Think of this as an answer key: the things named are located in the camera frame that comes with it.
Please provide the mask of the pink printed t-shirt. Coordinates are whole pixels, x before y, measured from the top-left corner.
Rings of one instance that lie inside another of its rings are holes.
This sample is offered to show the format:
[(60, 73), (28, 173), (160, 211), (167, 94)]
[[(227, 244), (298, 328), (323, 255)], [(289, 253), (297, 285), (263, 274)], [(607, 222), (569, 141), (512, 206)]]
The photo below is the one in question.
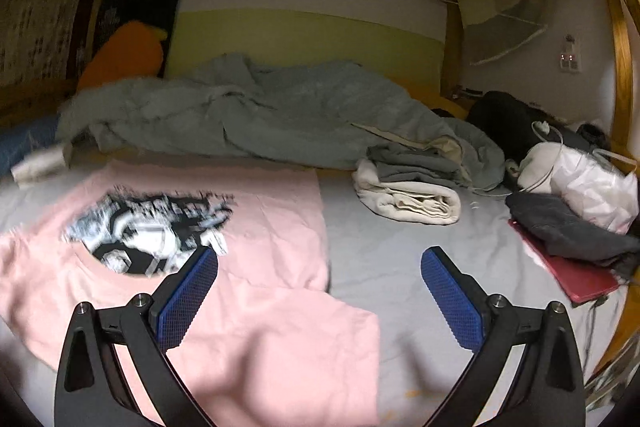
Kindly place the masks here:
[(216, 281), (171, 364), (221, 426), (372, 426), (380, 326), (330, 296), (316, 175), (112, 161), (1, 236), (1, 315), (38, 359), (60, 361), (77, 303), (152, 293), (198, 248)]

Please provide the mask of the red flat case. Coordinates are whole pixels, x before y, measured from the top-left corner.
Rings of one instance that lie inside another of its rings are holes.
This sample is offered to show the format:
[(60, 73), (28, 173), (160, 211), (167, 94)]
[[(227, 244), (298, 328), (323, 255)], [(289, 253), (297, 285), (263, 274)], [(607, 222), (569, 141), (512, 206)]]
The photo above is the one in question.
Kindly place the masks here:
[(510, 219), (509, 225), (523, 239), (529, 257), (554, 277), (573, 307), (608, 297), (620, 287), (614, 275), (607, 269), (598, 268), (588, 262), (550, 256), (544, 245), (518, 222)]

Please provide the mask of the dark grey garment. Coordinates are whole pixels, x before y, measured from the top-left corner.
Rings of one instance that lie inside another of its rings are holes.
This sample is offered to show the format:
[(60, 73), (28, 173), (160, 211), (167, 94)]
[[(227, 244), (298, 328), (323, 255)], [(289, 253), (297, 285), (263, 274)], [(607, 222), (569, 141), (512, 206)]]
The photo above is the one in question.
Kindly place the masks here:
[(582, 219), (560, 196), (512, 193), (512, 219), (554, 257), (589, 262), (632, 277), (639, 269), (639, 239), (616, 234)]

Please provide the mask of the white plastic bag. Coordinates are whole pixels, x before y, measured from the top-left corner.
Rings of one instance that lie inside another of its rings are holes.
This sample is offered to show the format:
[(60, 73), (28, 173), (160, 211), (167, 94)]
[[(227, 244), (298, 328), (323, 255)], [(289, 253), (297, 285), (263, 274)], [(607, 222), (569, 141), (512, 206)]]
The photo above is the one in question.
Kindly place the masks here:
[(590, 154), (538, 143), (518, 166), (516, 183), (526, 192), (561, 197), (582, 219), (617, 234), (627, 233), (639, 217), (638, 176), (615, 168), (604, 150)]

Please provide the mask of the folded cream cloth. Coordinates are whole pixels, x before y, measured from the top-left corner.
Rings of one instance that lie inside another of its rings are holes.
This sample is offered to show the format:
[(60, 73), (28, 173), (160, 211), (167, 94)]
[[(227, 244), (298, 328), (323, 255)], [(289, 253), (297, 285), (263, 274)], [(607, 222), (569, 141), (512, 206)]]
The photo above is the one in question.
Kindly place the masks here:
[(457, 192), (446, 186), (424, 182), (382, 182), (369, 159), (360, 159), (352, 173), (354, 190), (369, 210), (378, 216), (420, 225), (454, 225), (461, 216)]

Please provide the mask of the small white folded cloth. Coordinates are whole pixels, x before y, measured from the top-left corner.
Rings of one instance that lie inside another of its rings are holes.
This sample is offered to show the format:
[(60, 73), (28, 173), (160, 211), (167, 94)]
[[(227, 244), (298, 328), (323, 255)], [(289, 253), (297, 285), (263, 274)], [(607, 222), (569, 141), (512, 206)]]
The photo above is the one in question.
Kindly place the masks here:
[(60, 143), (27, 155), (11, 168), (14, 182), (18, 185), (29, 184), (47, 178), (70, 167), (73, 147), (70, 143)]

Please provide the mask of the blue garment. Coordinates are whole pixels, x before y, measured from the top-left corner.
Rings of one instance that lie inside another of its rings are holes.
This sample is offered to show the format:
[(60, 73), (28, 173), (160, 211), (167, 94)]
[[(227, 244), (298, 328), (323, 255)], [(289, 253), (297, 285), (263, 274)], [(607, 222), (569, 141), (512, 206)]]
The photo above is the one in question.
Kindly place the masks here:
[(2, 131), (0, 176), (9, 174), (12, 167), (35, 150), (52, 145), (55, 141), (56, 129), (58, 129), (58, 116), (49, 116)]

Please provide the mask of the black bag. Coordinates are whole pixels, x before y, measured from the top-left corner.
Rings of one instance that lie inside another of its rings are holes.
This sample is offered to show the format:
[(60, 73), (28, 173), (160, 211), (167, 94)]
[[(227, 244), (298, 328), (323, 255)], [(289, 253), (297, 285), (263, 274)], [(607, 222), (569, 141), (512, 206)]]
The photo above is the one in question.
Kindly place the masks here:
[(506, 92), (486, 92), (472, 105), (466, 121), (494, 141), (503, 151), (504, 158), (516, 162), (522, 161), (529, 150), (541, 142), (532, 127), (535, 121), (546, 122), (558, 130), (564, 144), (576, 150), (611, 150), (610, 139), (593, 124), (581, 124), (577, 131), (570, 130), (542, 109)]

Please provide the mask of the folded dark grey cloth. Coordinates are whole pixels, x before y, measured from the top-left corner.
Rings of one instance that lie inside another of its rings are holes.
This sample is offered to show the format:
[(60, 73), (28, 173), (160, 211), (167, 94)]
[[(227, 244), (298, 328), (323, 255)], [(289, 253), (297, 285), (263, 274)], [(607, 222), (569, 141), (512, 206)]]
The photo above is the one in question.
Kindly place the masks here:
[(458, 162), (437, 150), (415, 150), (399, 144), (371, 146), (367, 158), (382, 182), (424, 182), (449, 187), (469, 187), (469, 176)]

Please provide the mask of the grey-green blanket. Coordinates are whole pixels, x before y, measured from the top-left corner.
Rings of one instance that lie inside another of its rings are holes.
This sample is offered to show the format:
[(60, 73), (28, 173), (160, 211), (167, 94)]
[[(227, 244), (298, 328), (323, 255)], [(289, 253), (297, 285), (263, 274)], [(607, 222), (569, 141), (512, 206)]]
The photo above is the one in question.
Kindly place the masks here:
[(271, 67), (232, 53), (181, 78), (107, 83), (61, 109), (58, 140), (85, 133), (103, 152), (130, 146), (344, 170), (379, 146), (416, 152), (432, 178), (478, 191), (497, 187), (504, 175), (502, 150), (483, 131), (436, 115), (349, 61)]

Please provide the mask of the orange pillow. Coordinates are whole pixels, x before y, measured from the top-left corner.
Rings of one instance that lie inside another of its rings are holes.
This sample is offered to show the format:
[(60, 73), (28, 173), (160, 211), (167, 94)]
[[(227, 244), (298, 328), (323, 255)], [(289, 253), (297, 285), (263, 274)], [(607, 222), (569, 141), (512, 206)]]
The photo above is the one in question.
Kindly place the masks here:
[(163, 65), (162, 44), (167, 38), (163, 29), (137, 20), (120, 26), (81, 74), (77, 91), (127, 78), (156, 77)]

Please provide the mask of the yellow-white headboard cushion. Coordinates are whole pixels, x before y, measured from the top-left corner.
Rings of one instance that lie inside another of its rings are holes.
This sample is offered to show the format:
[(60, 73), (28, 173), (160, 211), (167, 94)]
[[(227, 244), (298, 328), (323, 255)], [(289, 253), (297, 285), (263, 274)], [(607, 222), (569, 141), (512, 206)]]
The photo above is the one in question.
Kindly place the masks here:
[(439, 0), (180, 0), (166, 72), (232, 52), (271, 66), (349, 60), (436, 92), (446, 21)]

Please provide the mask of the wall power socket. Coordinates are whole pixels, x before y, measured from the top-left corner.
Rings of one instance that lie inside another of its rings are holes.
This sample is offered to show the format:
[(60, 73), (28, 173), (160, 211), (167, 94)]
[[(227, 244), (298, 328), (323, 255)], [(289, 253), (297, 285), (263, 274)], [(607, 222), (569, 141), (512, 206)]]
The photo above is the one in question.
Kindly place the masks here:
[(564, 37), (559, 55), (559, 66), (562, 72), (571, 72), (572, 74), (578, 74), (582, 70), (579, 43), (573, 35), (567, 34)]

